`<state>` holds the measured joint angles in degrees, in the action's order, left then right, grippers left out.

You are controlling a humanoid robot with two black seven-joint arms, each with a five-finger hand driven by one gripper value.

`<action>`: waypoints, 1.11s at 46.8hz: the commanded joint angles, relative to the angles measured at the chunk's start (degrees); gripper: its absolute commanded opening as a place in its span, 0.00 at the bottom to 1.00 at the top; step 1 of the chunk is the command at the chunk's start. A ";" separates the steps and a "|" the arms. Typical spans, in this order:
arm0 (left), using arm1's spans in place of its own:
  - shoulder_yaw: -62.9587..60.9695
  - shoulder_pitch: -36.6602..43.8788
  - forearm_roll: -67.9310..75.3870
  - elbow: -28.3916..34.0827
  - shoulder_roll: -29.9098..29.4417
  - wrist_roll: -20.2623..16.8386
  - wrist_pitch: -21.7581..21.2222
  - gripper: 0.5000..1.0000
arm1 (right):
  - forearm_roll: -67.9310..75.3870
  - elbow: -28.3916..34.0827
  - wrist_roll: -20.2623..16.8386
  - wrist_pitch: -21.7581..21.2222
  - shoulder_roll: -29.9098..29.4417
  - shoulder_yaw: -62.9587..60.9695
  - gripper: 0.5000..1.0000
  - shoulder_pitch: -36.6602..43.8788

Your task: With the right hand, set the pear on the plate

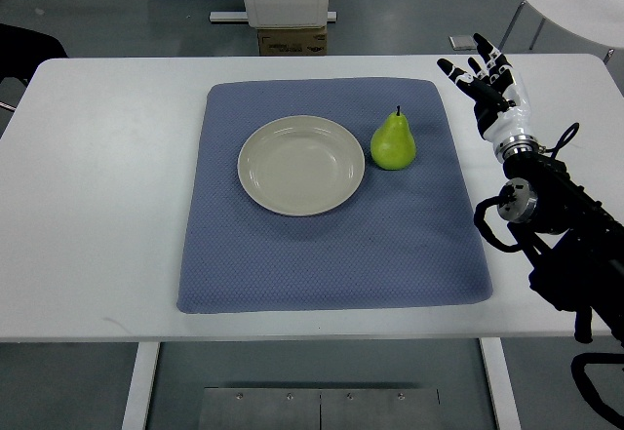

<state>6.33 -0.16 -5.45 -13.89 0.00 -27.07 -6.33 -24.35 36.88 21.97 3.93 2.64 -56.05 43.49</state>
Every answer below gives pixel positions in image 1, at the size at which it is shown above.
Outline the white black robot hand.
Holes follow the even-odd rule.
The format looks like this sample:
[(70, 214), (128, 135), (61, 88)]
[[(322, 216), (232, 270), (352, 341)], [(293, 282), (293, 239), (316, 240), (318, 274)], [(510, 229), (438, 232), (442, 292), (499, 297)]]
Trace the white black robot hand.
[(473, 35), (482, 62), (468, 59), (469, 72), (447, 59), (437, 64), (464, 95), (474, 101), (481, 138), (492, 144), (496, 159), (539, 150), (530, 128), (531, 108), (522, 78), (509, 60), (481, 34)]

